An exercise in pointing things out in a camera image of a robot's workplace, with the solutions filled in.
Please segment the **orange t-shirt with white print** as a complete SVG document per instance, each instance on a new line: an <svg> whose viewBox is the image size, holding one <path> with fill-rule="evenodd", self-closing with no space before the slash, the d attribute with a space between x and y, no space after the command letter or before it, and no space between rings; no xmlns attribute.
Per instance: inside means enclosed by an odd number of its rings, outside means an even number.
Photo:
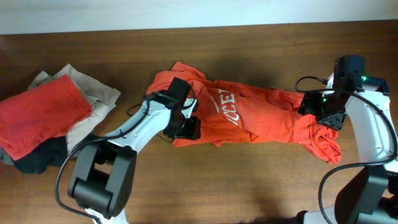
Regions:
<svg viewBox="0 0 398 224"><path fill-rule="evenodd" d="M181 62L157 73L146 92L166 90L173 78L185 80L193 87L198 100L194 115L201 121L200 139L176 139L176 147L275 141L301 145L329 164L341 160L337 131L317 124L313 115L299 114L301 93L211 81L201 71Z"/></svg>

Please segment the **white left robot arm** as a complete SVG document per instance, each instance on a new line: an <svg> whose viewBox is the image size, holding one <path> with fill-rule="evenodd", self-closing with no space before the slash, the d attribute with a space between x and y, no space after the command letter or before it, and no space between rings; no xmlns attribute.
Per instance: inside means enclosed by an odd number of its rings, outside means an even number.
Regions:
<svg viewBox="0 0 398 224"><path fill-rule="evenodd" d="M90 136L72 154L77 156L68 195L94 223L126 223L137 155L159 132L171 140L200 138L200 120L193 116L197 98L192 86L173 78L166 90L144 97L140 109L103 137Z"/></svg>

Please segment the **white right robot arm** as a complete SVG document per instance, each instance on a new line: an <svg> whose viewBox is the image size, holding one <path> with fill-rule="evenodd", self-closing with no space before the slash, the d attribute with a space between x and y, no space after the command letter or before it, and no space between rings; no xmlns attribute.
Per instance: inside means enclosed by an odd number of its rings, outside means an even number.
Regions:
<svg viewBox="0 0 398 224"><path fill-rule="evenodd" d="M354 129L359 162L336 167L318 188L318 211L301 211L298 223L397 224L397 134L390 114L390 91L383 78L367 76L364 57L345 55L335 60L326 86L303 91L298 112L312 114L320 125L339 131L346 117ZM323 186L335 172L360 167L359 173L325 208Z"/></svg>

